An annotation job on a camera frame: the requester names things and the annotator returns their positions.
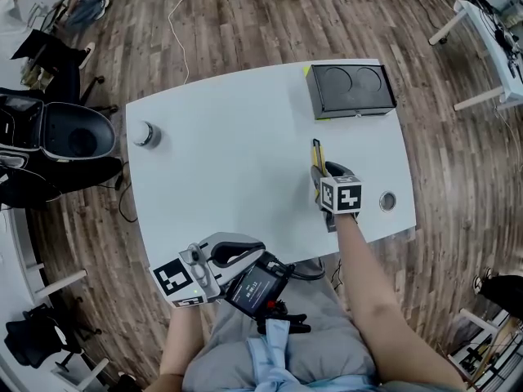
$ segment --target wooden floor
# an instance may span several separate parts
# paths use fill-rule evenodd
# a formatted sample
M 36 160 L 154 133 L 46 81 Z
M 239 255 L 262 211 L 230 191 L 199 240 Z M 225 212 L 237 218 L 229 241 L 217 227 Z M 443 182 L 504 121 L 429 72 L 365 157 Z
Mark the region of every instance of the wooden floor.
M 107 78 L 93 104 L 123 107 L 181 85 L 186 71 L 167 21 L 178 0 L 111 1 L 80 39 L 97 45 L 86 82 L 94 74 Z M 410 326 L 438 350 L 453 341 L 461 307 L 485 311 L 472 295 L 474 274 L 486 265 L 514 269 L 523 260 L 521 112 L 504 114 L 511 135 L 491 103 L 453 111 L 453 104 L 498 86 L 498 79 L 476 56 L 482 44 L 467 21 L 445 45 L 429 46 L 435 29 L 427 16 L 441 26 L 452 15 L 439 0 L 186 0 L 173 16 L 190 82 L 304 60 L 378 58 L 385 64 L 418 225 L 372 248 Z M 120 135 L 116 154 L 127 158 L 124 109 L 112 122 Z M 139 224 L 119 216 L 118 196 L 100 187 L 68 194 L 48 211 L 32 212 L 31 221 L 50 281 L 88 272 L 65 290 L 83 296 L 84 318 L 104 331 L 85 345 L 87 354 L 107 356 L 111 376 L 131 372 L 146 385 L 157 374 L 168 308 L 147 273 Z M 135 216 L 132 193 L 124 210 Z

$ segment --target black box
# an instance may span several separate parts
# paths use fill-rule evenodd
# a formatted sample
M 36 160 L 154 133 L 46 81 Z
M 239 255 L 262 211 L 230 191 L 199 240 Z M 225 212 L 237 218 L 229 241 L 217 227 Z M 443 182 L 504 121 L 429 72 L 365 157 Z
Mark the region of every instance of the black box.
M 316 119 L 387 114 L 396 107 L 383 65 L 312 65 L 306 80 Z

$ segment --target small screen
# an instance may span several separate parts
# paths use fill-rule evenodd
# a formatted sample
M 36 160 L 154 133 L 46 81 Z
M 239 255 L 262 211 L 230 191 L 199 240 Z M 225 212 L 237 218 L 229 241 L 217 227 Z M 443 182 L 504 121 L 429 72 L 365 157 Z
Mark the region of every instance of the small screen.
M 234 302 L 246 314 L 255 314 L 260 305 L 267 301 L 278 278 L 260 267 L 252 267 L 236 287 L 230 301 Z

